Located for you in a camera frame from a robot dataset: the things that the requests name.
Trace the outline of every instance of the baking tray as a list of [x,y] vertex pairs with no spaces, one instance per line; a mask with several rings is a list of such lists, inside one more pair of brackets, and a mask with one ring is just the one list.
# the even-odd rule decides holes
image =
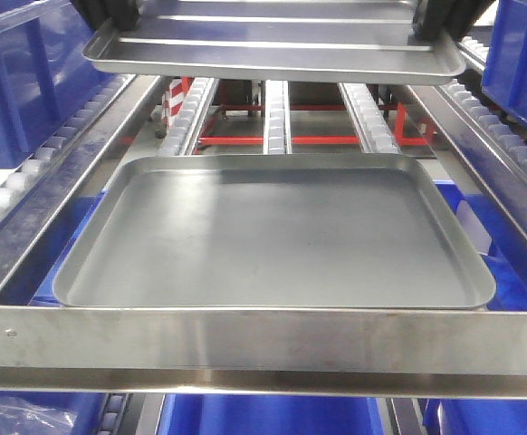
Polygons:
[[54,280],[112,307],[465,309],[494,289],[421,165],[358,153],[135,160]]
[[445,84],[465,61],[445,33],[415,39],[415,8],[401,0],[147,0],[133,31],[107,22],[84,55],[110,73]]

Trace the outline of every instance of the stainless steel frame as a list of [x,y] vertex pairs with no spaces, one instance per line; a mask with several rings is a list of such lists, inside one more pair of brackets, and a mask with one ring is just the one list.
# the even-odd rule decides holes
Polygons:
[[[53,169],[60,180],[54,183],[54,173],[49,175],[52,186],[41,184],[30,205],[0,232],[0,288],[23,266],[61,204],[78,194],[101,156],[116,144],[119,129],[136,124],[135,109],[144,113],[144,102],[162,91],[156,78],[139,77],[135,84],[117,99],[114,123],[100,118],[85,135],[90,139]],[[465,180],[461,187],[478,191],[479,185],[489,192],[527,242],[522,231],[527,222],[506,202],[514,198],[503,198],[496,188],[522,182],[515,171],[501,166],[485,133],[459,115],[438,89],[403,87],[396,93],[414,103],[409,112],[435,113],[431,118],[439,137],[468,168],[467,173],[455,166],[452,172]],[[495,179],[482,178],[467,158],[465,148],[473,140],[481,141],[478,146],[487,156],[497,156],[497,163],[487,163],[497,164]],[[55,187],[64,186],[57,193]],[[30,221],[29,213],[42,209],[39,228],[12,235]],[[527,398],[527,313],[335,311],[338,316],[313,309],[255,313],[0,306],[0,389]]]
[[0,388],[527,397],[527,313],[334,311],[0,307]]

